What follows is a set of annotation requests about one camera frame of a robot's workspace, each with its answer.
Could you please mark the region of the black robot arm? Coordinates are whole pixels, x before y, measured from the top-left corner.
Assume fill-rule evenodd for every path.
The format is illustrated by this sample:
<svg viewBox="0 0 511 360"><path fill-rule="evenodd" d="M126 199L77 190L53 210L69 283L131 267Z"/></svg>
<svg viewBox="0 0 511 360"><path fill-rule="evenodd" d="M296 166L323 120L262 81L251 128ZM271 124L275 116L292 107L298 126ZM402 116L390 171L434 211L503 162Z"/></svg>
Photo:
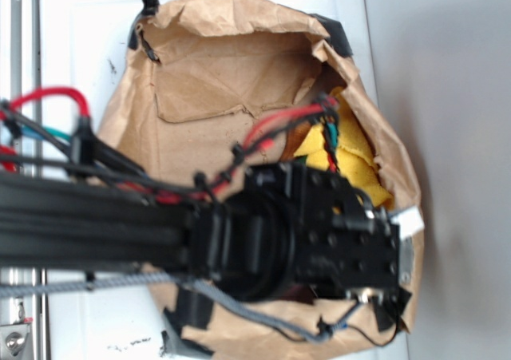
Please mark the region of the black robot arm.
<svg viewBox="0 0 511 360"><path fill-rule="evenodd" d="M280 163L248 169L222 203L159 205L112 188L1 177L4 266L135 271L214 282L243 302L293 285L327 299L408 299L399 227L340 175Z"/></svg>

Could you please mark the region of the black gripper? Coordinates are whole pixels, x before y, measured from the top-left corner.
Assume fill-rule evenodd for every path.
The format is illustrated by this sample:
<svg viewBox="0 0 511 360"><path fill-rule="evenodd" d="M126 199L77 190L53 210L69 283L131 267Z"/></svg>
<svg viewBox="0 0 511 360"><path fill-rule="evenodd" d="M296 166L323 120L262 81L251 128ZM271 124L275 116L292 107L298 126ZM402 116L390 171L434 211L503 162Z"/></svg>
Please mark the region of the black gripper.
<svg viewBox="0 0 511 360"><path fill-rule="evenodd" d="M399 280L400 226L387 210L335 172L281 168L298 221L295 281L321 299L410 299Z"/></svg>

